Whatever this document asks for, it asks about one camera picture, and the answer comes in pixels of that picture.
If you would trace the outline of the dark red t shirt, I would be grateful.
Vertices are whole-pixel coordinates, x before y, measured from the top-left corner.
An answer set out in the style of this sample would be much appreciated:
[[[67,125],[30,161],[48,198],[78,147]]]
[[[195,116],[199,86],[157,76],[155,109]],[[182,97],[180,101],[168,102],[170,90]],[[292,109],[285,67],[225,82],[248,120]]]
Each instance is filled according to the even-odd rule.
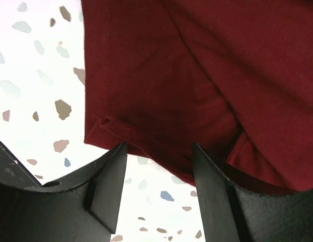
[[[313,1],[82,1],[84,142],[195,183],[192,146],[313,188]]]

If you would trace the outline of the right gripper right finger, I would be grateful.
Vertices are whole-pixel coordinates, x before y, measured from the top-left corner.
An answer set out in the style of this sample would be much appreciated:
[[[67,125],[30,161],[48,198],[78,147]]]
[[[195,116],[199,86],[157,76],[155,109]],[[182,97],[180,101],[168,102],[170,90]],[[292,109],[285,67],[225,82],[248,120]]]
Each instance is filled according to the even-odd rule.
[[[206,241],[313,241],[313,189],[269,184],[199,144],[192,162]]]

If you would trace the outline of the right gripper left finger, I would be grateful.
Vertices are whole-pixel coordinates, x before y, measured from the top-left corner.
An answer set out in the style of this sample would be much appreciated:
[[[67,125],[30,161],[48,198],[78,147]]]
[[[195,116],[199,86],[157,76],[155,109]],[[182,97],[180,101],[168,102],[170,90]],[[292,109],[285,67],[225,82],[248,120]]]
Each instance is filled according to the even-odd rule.
[[[110,241],[127,163],[121,143],[42,186],[0,147],[0,241]]]

